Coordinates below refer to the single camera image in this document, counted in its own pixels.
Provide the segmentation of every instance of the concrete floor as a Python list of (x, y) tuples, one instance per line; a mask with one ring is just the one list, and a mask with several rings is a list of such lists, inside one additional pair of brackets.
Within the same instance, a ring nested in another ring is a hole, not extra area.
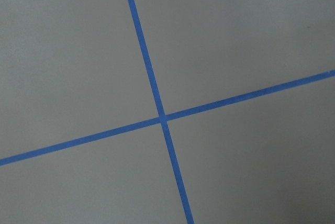
[[(335, 0), (135, 1), (194, 223), (335, 223), (334, 72), (169, 118), (333, 71)], [(127, 0), (0, 0), (0, 223), (193, 223), (146, 67)]]

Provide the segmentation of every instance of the gray floor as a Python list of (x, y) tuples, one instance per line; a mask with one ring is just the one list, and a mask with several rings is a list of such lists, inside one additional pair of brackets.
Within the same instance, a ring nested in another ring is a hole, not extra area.
[[(167, 114), (335, 69), (335, 0), (136, 0)], [(0, 0), (0, 159), (158, 116), (127, 0)], [(335, 78), (169, 121), (195, 223), (335, 223)], [(0, 167), (0, 223), (186, 223), (159, 125)]]

